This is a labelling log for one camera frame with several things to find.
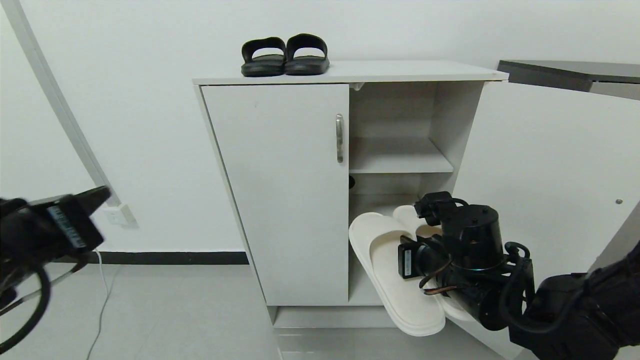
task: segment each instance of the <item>baseboard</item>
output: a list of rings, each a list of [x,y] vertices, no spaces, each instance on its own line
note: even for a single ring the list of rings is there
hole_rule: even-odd
[[[126,265],[247,265],[246,253],[237,252],[110,252],[101,251],[102,263]],[[68,256],[56,263],[75,263]],[[89,263],[97,264],[98,255],[92,252]]]

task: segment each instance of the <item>wall socket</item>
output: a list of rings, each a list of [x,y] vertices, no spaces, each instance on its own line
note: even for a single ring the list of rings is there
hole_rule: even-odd
[[[110,223],[114,225],[129,225],[136,222],[133,213],[127,204],[119,206],[105,206],[102,211],[107,216]]]

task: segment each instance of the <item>white slipper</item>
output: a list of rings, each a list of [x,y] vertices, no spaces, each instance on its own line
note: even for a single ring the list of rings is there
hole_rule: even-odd
[[[349,226],[349,242],[360,260],[391,320],[412,336],[442,330],[445,316],[436,298],[425,296],[419,278],[398,275],[397,246],[400,235],[413,236],[400,222],[378,213],[364,213]]]
[[[393,217],[411,231],[412,239],[414,240],[416,239],[415,235],[428,238],[433,234],[442,234],[442,230],[439,227],[429,226],[423,218],[419,218],[412,205],[398,206],[394,210]],[[426,287],[430,288],[436,288],[437,286],[435,279],[430,280],[426,285]],[[452,298],[443,295],[432,296],[437,299],[444,311],[453,318],[462,321],[476,320]]]

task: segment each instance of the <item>cabinet handle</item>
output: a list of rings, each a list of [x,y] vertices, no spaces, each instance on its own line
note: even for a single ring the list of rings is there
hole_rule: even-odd
[[[344,161],[344,138],[342,135],[342,114],[337,114],[335,116],[335,146],[338,154],[338,163],[342,163]]]

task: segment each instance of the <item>floor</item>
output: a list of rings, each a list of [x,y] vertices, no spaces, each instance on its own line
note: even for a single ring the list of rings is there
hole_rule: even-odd
[[[69,266],[47,270],[55,277]],[[246,265],[104,265],[104,274],[113,290],[92,360],[501,359],[452,323],[426,338],[397,329],[276,331]],[[30,279],[20,290],[36,286]],[[2,359],[85,360],[104,296],[98,265],[88,265],[53,288],[38,327]],[[3,339],[22,325],[33,302],[1,318]]]

